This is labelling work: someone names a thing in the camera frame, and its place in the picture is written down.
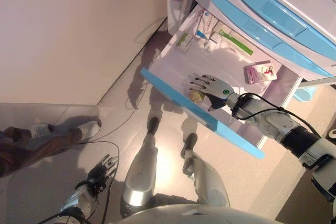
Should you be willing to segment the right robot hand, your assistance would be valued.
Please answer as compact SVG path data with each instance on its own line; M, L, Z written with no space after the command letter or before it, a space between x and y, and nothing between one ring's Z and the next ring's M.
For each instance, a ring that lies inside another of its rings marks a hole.
M195 90L210 100L211 106L208 111L221 109L226 105L228 97L234 93L234 89L217 77L204 74L190 81L190 90Z

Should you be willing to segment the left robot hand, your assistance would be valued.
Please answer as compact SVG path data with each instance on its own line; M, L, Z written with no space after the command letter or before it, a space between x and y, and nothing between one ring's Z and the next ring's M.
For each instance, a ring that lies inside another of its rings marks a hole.
M117 171L118 161L117 156L107 154L88 173L87 182L93 191L100 193L105 190L107 180Z

